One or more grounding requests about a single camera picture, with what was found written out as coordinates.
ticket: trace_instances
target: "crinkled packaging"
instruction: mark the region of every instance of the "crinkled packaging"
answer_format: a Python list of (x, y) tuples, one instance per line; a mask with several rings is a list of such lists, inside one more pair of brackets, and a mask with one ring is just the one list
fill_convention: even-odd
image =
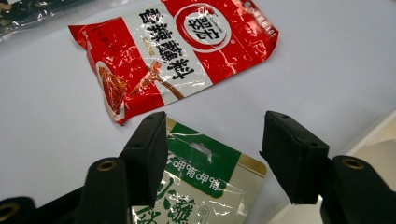
[(169, 156), (154, 209), (133, 207), (134, 224), (242, 224), (266, 167), (167, 118)]
[(265, 61), (278, 34), (249, 0), (162, 0), (69, 29), (119, 124)]

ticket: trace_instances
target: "brand logo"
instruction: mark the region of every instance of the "brand logo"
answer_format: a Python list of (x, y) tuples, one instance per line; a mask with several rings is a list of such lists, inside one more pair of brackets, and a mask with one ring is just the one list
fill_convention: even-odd
[(197, 51), (219, 50), (231, 39), (230, 24), (217, 9), (208, 4), (183, 7), (175, 18), (181, 36)]

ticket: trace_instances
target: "white surface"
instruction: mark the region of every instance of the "white surface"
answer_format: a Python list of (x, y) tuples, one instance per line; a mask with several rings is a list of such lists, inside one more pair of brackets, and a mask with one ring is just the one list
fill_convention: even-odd
[[(396, 107), (396, 3), (255, 3), (280, 32), (272, 57), (158, 110), (261, 161), (266, 110), (298, 120), (331, 147), (331, 157), (347, 153)], [(147, 114), (123, 127), (111, 121), (85, 52), (66, 27), (26, 34), (0, 44), (0, 200), (26, 195), (42, 205), (80, 187), (94, 161), (118, 156)], [(288, 202), (269, 172), (247, 223)]]

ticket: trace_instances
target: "red seasoning packet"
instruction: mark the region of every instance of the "red seasoning packet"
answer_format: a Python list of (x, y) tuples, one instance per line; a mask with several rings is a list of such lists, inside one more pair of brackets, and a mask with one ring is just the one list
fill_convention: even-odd
[(265, 61), (278, 35), (252, 1), (240, 0), (162, 0), (69, 29), (119, 124)]

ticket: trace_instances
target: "green packet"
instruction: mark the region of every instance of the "green packet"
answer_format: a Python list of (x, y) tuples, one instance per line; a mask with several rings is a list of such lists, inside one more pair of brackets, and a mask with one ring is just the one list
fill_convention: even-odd
[(243, 223), (265, 165), (167, 118), (168, 161), (154, 209), (134, 206), (134, 224)]

